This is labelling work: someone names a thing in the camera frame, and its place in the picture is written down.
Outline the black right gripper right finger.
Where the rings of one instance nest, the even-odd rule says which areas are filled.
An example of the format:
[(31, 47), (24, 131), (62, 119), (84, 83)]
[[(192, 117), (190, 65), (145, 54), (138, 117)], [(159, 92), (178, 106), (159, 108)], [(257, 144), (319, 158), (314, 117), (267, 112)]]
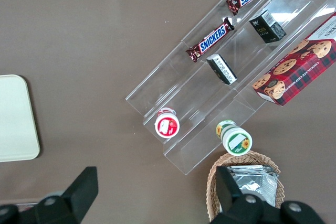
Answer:
[(279, 222), (279, 210), (258, 196), (243, 194), (224, 166), (216, 169), (216, 192), (223, 211), (211, 223)]

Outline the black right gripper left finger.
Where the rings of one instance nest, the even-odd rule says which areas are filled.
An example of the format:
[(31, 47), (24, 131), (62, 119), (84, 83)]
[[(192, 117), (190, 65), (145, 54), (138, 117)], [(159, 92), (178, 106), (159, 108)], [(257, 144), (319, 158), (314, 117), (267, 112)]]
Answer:
[(35, 207), (37, 223), (81, 223), (98, 195), (95, 166), (86, 167), (60, 195), (52, 195)]

